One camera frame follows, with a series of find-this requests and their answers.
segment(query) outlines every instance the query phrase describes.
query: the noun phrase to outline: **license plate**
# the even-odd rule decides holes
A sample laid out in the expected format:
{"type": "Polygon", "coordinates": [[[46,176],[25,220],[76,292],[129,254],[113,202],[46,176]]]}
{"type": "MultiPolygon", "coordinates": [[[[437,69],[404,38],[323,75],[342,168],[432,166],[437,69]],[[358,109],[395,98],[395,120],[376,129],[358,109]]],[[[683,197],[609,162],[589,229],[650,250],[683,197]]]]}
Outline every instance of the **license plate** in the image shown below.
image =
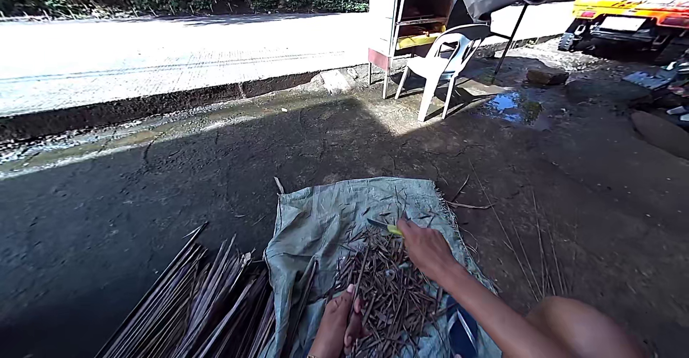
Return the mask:
{"type": "Polygon", "coordinates": [[[603,20],[603,23],[601,23],[601,28],[622,31],[636,31],[642,26],[645,20],[645,18],[625,18],[622,16],[608,16],[603,20]]]}

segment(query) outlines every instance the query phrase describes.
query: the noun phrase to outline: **bundle of sticks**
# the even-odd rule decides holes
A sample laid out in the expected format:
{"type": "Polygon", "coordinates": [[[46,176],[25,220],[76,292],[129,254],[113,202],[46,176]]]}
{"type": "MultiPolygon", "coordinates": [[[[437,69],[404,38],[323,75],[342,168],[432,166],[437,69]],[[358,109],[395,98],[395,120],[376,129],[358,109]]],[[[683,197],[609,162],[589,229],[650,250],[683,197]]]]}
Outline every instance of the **bundle of sticks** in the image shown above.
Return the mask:
{"type": "Polygon", "coordinates": [[[274,332],[267,267],[222,243],[212,262],[204,226],[101,349],[102,358],[256,358],[274,332]]]}
{"type": "Polygon", "coordinates": [[[363,239],[363,248],[340,259],[335,290],[356,284],[365,303],[362,324],[370,336],[357,342],[355,357],[395,357],[402,349],[418,352],[418,338],[427,324],[435,326],[442,289],[430,295],[431,283],[409,260],[402,238],[380,229],[363,230],[351,241],[363,239]]]}

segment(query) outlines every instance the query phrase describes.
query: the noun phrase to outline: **road curb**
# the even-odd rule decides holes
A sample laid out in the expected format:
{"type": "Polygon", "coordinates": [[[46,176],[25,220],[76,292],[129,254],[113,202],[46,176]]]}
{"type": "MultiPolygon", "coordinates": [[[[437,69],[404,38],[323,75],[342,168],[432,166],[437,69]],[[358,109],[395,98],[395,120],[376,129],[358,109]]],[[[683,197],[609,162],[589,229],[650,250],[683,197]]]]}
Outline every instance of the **road curb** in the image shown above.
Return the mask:
{"type": "MultiPolygon", "coordinates": [[[[515,41],[513,48],[542,43],[561,34],[515,41]]],[[[484,51],[504,49],[507,42],[482,46],[484,51]]],[[[170,113],[232,99],[252,98],[289,89],[311,81],[319,72],[283,75],[264,80],[210,86],[172,93],[118,99],[81,107],[47,110],[0,118],[0,143],[32,140],[74,129],[93,128],[128,122],[142,117],[170,113]]]]}

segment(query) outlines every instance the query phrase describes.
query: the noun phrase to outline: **truck tail light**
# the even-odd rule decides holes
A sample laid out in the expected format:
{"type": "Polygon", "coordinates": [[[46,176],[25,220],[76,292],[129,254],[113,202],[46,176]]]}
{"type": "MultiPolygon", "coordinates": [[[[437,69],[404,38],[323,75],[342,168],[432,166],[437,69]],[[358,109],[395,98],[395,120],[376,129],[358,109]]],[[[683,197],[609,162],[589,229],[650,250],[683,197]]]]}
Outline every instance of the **truck tail light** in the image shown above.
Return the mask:
{"type": "Polygon", "coordinates": [[[689,27],[689,18],[668,16],[667,18],[663,19],[663,21],[660,23],[666,26],[689,27]]]}

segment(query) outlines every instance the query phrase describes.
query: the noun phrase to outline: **canopy pole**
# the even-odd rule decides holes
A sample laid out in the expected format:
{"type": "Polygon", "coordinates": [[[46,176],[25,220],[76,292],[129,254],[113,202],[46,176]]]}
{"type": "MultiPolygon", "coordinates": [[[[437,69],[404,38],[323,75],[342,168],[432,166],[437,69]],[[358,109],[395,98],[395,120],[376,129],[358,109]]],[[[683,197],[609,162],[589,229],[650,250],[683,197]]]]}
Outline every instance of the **canopy pole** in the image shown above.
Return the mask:
{"type": "Polygon", "coordinates": [[[509,49],[512,47],[512,41],[514,40],[515,35],[517,34],[517,29],[521,24],[521,19],[524,18],[524,13],[526,12],[526,8],[528,6],[528,4],[524,4],[524,8],[521,9],[521,14],[519,15],[519,19],[517,19],[517,24],[515,24],[515,28],[514,30],[512,30],[512,35],[509,37],[509,40],[507,41],[507,47],[505,47],[505,50],[502,52],[500,61],[497,63],[497,67],[495,67],[495,72],[493,72],[493,81],[495,81],[495,76],[497,75],[497,72],[500,71],[500,67],[502,66],[502,63],[505,60],[505,55],[507,55],[507,51],[509,51],[509,49]]]}

